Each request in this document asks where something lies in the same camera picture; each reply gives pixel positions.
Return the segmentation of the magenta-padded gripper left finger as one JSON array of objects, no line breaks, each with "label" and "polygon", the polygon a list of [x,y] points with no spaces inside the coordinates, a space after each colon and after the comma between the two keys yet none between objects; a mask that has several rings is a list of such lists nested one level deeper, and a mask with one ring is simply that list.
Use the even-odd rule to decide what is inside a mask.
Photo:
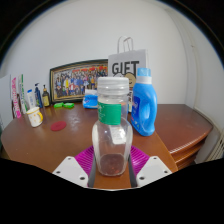
[{"label": "magenta-padded gripper left finger", "polygon": [[92,146],[73,156],[67,156],[53,174],[81,187],[94,186],[96,161]]}]

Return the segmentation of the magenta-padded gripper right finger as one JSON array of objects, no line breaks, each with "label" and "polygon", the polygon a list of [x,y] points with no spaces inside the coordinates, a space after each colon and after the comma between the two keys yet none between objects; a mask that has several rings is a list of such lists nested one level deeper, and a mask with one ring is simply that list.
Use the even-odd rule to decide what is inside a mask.
[{"label": "magenta-padded gripper right finger", "polygon": [[158,156],[148,156],[134,146],[131,147],[128,167],[133,188],[143,187],[171,174]]}]

